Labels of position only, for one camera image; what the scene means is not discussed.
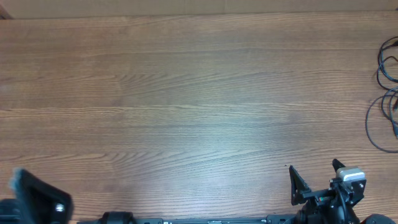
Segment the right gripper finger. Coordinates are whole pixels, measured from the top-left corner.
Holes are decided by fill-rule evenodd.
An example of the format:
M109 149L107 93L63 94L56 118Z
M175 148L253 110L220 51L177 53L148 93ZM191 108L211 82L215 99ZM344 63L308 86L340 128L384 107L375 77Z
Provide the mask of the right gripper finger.
M345 167L345 165L343 163L341 163L338 159L332 160L332 166L333 166L335 172L337 172L338 169Z
M294 166L289 167L290 182L291 182L291 204L298 205L305 203L308 198L307 195L311 192L311 188L302 179Z

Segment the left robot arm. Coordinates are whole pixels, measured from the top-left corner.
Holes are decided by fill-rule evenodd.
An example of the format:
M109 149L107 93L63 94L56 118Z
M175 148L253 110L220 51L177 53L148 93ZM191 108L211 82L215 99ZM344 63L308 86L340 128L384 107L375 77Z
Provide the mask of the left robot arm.
M72 196L17 169L11 179L14 198L1 200L1 223L64 224L72 219Z

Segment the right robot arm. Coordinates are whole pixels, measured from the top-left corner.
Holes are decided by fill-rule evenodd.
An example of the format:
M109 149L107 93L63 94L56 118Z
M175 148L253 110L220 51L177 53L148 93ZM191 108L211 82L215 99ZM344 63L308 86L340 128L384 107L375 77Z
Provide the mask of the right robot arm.
M332 166L336 176L330 179L330 186L313 191L298 171L289 167L291 181L291 204L303 207L287 223L293 224L394 224L391 218L371 214L360 220L354 206L364 198L366 175L359 167L347 167L338 159Z

